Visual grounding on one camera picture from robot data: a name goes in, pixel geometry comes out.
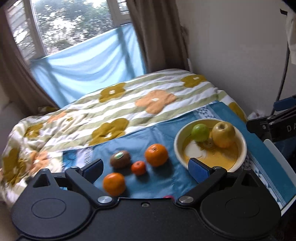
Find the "beige cloth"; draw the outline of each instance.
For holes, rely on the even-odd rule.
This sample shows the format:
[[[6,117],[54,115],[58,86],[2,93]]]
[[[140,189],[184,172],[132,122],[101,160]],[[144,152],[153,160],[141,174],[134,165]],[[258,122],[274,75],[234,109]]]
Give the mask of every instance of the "beige cloth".
[[[292,10],[288,11],[286,32],[291,52],[291,62],[296,64],[296,13]]]
[[[189,70],[174,0],[126,0],[148,73]]]
[[[0,8],[0,85],[8,98],[27,115],[39,106],[57,107],[32,77],[11,33],[4,7]]]

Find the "striped blanket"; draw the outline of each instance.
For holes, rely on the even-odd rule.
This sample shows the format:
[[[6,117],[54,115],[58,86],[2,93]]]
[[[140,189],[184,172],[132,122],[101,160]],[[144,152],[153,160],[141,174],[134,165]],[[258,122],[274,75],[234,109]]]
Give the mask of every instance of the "striped blanket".
[[[219,100],[244,112],[202,75],[167,69],[85,95],[64,108],[21,120],[2,154],[1,194],[12,205],[41,168],[62,171],[62,151],[96,145]]]

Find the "brown kiwi fruit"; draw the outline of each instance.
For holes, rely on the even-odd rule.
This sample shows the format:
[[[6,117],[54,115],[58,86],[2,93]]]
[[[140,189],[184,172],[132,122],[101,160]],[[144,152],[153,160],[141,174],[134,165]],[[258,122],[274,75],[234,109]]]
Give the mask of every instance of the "brown kiwi fruit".
[[[110,165],[116,169],[125,168],[131,164],[131,156],[128,151],[122,150],[110,157]]]

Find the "green lime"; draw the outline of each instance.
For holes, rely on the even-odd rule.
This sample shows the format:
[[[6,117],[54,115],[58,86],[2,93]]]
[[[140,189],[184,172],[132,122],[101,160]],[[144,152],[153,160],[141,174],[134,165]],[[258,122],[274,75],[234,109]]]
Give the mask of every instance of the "green lime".
[[[204,142],[209,138],[210,130],[205,124],[197,124],[192,128],[191,137],[197,142]]]

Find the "screw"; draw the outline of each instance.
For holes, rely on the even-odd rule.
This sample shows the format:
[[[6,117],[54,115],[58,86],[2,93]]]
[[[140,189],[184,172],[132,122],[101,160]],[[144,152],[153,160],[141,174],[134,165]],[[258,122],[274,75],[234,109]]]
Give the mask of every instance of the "screw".
[[[142,203],[142,207],[149,207],[149,206],[150,206],[150,204],[147,202]]]
[[[190,196],[182,196],[179,198],[179,201],[181,203],[191,203],[193,202],[193,200],[194,200],[193,197],[190,197]]]
[[[112,202],[112,198],[109,196],[101,196],[98,198],[98,202],[103,204],[109,203],[109,202]]]

